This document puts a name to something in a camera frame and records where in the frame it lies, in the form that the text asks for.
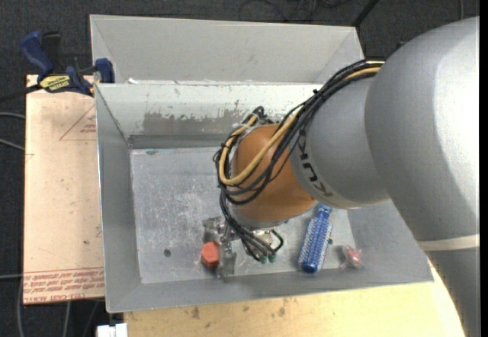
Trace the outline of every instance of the small pink object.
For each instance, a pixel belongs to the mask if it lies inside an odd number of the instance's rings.
[[[345,257],[345,260],[341,264],[340,268],[353,267],[359,269],[363,267],[360,249],[354,249],[351,246],[343,246],[342,254]]]

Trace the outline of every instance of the red object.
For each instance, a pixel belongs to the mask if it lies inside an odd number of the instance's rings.
[[[205,243],[201,248],[200,261],[207,268],[219,265],[219,244],[215,241]]]

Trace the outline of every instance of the blue brush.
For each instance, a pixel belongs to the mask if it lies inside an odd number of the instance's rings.
[[[319,204],[318,212],[308,223],[307,234],[298,258],[298,264],[308,273],[315,273],[322,268],[326,258],[332,224],[329,215],[332,208]]]

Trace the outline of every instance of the orange object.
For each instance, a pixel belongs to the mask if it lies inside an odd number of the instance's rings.
[[[237,146],[232,160],[233,176],[236,173],[240,173],[252,161],[262,147],[271,139],[277,127],[277,124],[257,127],[246,135]],[[254,173],[242,183],[242,186],[253,182],[264,168],[269,165],[276,146],[274,145],[269,149]],[[313,207],[316,203],[315,200],[305,192],[296,179],[290,161],[285,161],[287,156],[286,152],[278,160],[272,174],[272,177],[276,175],[276,179],[266,186],[259,197],[247,204],[235,206],[240,214],[256,222],[277,222],[296,217]],[[248,196],[249,194],[244,194],[236,197],[236,199],[239,200],[239,198]]]
[[[204,243],[201,248],[200,261],[207,268],[215,268],[219,265],[219,244],[215,241]]]

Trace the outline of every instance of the black floor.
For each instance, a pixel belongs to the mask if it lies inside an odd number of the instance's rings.
[[[33,30],[60,31],[68,62],[77,56],[88,65],[90,14],[351,25],[367,1],[349,0],[334,8],[318,3],[311,14],[307,3],[287,0],[0,0],[0,96],[22,89],[24,75],[37,72],[19,50],[21,38]],[[364,53],[388,57],[401,43],[431,28],[479,13],[480,0],[381,0],[361,25]],[[1,103],[3,111],[24,114],[25,100]],[[0,117],[0,139],[23,144],[23,138],[21,120]],[[0,144],[0,275],[22,270],[23,192],[23,153]],[[19,335],[18,286],[18,279],[0,280],[1,336]],[[83,335],[93,310],[94,324],[108,322],[103,309],[103,303],[73,302],[68,335]],[[21,311],[24,334],[62,335],[65,314],[65,304],[25,307]]]

